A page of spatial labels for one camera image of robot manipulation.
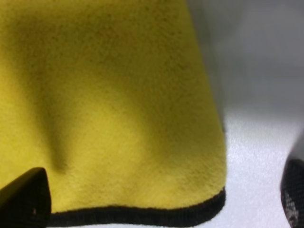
dark fabric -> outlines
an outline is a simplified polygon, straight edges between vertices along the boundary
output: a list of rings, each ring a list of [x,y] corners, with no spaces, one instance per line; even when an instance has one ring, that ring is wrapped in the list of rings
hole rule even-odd
[[[45,228],[51,214],[46,171],[33,168],[0,190],[0,228]]]
[[[292,228],[304,228],[304,162],[289,160],[281,185],[281,200]]]
[[[51,215],[51,227],[69,227],[93,224],[143,224],[167,227],[191,227],[216,216],[225,204],[222,190],[215,197],[195,206],[181,209],[140,209],[106,207],[68,211]]]

black stitched border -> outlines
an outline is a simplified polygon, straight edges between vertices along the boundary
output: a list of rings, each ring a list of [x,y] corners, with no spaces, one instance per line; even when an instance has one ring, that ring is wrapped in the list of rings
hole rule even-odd
[[[96,224],[142,224],[166,227],[192,227],[212,219],[225,205],[223,189],[213,198],[181,209],[141,209],[103,207],[60,212],[51,215],[49,227],[72,227]]]

microfiber cloth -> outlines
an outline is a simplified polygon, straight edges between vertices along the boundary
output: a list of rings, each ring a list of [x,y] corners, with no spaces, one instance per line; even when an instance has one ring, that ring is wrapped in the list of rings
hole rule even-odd
[[[225,145],[186,2],[1,0],[0,153],[0,188],[46,169],[50,226],[213,218]]]

white surface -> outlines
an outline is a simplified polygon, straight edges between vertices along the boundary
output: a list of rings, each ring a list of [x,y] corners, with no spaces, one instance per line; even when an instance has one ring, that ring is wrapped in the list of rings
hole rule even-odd
[[[304,1],[188,2],[228,146],[226,206],[200,227],[289,228],[279,185],[304,129]]]

